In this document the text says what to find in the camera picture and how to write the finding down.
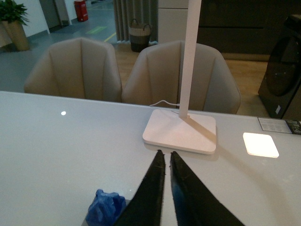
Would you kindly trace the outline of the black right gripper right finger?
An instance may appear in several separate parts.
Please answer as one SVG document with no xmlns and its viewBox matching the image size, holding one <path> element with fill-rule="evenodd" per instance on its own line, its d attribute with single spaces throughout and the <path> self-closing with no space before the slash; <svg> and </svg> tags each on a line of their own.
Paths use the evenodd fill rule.
<svg viewBox="0 0 301 226">
<path fill-rule="evenodd" d="M 179 226 L 242 226 L 177 152 L 170 159 L 171 188 Z"/>
</svg>

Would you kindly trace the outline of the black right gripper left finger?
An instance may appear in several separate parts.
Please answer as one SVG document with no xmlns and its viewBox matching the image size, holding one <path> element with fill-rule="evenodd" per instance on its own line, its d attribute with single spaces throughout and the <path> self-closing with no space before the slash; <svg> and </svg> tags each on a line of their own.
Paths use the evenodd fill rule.
<svg viewBox="0 0 301 226">
<path fill-rule="evenodd" d="M 150 164 L 134 197 L 116 220 L 116 226 L 159 226 L 161 221 L 162 202 L 166 164 L 161 150 Z"/>
</svg>

